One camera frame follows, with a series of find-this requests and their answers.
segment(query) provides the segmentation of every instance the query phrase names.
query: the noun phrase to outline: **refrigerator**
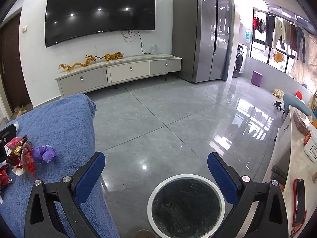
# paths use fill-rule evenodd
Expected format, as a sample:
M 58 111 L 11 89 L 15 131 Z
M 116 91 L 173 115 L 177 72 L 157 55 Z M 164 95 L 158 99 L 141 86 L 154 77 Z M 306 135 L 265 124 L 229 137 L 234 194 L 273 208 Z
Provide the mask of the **refrigerator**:
M 179 77 L 192 83 L 221 79 L 231 16 L 228 0 L 173 0 L 172 55 L 182 58 Z

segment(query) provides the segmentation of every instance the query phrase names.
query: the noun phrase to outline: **bolt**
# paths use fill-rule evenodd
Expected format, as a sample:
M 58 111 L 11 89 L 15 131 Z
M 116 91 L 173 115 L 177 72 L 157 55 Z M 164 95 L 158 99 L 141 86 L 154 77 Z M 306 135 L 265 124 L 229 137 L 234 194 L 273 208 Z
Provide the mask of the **bolt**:
M 277 181 L 277 180 L 272 180 L 272 184 L 273 184 L 274 186 L 277 186 L 277 185 L 278 185 L 278 181 Z
M 250 182 L 251 181 L 250 177 L 248 177 L 248 176 L 242 176 L 242 180 L 245 181 L 245 182 Z
M 64 178 L 63 178 L 63 182 L 69 182 L 70 181 L 70 176 L 65 176 Z
M 39 186 L 41 184 L 41 180 L 36 180 L 35 182 L 34 182 L 34 185 L 35 186 Z

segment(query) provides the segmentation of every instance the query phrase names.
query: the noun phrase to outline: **wall-mounted tv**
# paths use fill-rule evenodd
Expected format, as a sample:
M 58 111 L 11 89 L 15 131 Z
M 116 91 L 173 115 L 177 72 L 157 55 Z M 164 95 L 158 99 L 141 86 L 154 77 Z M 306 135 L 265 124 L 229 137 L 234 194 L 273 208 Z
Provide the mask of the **wall-mounted tv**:
M 118 30 L 155 30 L 155 0 L 47 0 L 45 45 Z

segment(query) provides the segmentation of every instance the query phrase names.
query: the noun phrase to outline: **wooden door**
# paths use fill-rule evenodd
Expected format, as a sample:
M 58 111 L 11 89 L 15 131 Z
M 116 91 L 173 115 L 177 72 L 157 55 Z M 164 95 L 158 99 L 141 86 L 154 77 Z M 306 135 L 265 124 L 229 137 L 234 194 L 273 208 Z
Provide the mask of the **wooden door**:
M 0 29 L 0 73 L 12 111 L 16 106 L 25 106 L 31 103 L 20 61 L 20 16 L 21 13 Z

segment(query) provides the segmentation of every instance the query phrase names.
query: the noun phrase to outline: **food container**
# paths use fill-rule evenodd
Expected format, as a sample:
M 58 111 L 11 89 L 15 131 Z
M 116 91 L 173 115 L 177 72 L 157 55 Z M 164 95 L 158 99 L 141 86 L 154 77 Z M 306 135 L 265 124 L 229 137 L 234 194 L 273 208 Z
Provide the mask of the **food container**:
M 296 128 L 300 131 L 300 133 L 307 135 L 309 131 L 310 121 L 307 116 L 302 113 L 300 110 L 295 108 L 293 113 L 294 122 L 296 124 Z
M 317 161 L 317 129 L 312 124 L 304 139 L 304 151 L 313 162 Z

